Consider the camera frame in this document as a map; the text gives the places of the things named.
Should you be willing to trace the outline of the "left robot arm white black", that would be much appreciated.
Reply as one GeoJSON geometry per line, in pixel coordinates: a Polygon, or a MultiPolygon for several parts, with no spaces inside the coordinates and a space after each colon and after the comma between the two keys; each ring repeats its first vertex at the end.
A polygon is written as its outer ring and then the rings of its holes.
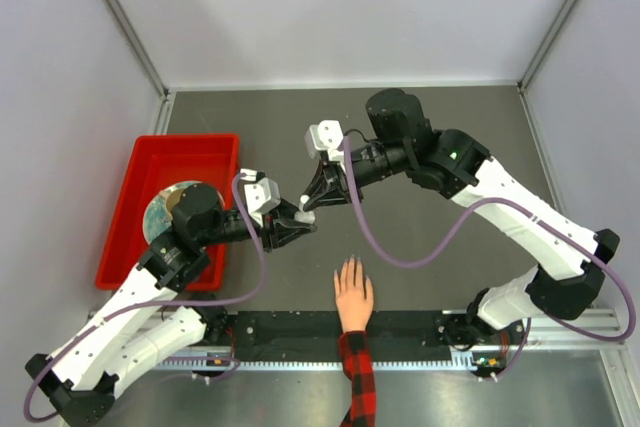
{"type": "Polygon", "coordinates": [[[172,354],[224,337],[227,301],[179,297],[209,266],[208,247],[250,239],[264,256],[315,231],[314,213],[282,199],[274,181],[258,172],[235,179],[246,186],[232,209],[206,183],[160,191],[169,226],[72,339],[27,362],[28,392],[41,391],[67,425],[95,425],[133,382],[172,354]]]}

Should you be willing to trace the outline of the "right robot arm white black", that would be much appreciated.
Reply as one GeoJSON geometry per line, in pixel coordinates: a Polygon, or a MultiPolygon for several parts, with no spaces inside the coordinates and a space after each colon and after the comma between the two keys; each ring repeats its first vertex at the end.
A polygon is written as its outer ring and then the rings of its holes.
{"type": "Polygon", "coordinates": [[[344,145],[347,134],[336,120],[308,128],[307,149],[319,163],[300,198],[303,211],[351,203],[363,222],[363,188],[405,174],[466,213],[477,213],[528,252],[534,268],[481,290],[469,304],[450,334],[458,344],[490,342],[511,324],[541,315],[566,325],[591,306],[618,248],[617,234],[593,232],[564,217],[467,133],[433,128],[412,94],[386,89],[365,109],[375,136],[361,148],[344,145]]]}

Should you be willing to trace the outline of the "white nail polish bottle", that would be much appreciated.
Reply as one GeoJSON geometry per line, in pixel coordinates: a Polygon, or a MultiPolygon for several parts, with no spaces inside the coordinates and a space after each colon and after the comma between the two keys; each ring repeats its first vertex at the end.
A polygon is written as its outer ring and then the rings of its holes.
{"type": "Polygon", "coordinates": [[[306,203],[310,200],[308,195],[301,195],[299,198],[298,211],[294,214],[294,219],[297,222],[302,222],[309,225],[314,225],[316,221],[316,216],[313,211],[305,211],[304,207],[306,203]]]}

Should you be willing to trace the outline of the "mannequin hand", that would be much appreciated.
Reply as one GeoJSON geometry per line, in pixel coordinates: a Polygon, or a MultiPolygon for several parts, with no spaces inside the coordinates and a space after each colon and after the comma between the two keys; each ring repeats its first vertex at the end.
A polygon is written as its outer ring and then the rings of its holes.
{"type": "Polygon", "coordinates": [[[346,259],[340,271],[334,272],[333,284],[342,332],[365,331],[374,309],[374,291],[361,260],[346,259]]]}

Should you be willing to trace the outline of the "red plaid sleeve forearm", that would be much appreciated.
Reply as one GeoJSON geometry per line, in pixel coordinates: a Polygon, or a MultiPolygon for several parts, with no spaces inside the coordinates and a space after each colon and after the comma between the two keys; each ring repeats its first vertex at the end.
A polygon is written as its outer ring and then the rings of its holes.
{"type": "Polygon", "coordinates": [[[341,426],[374,427],[377,395],[367,334],[364,331],[343,333],[338,348],[343,373],[351,385],[351,402],[341,426]]]}

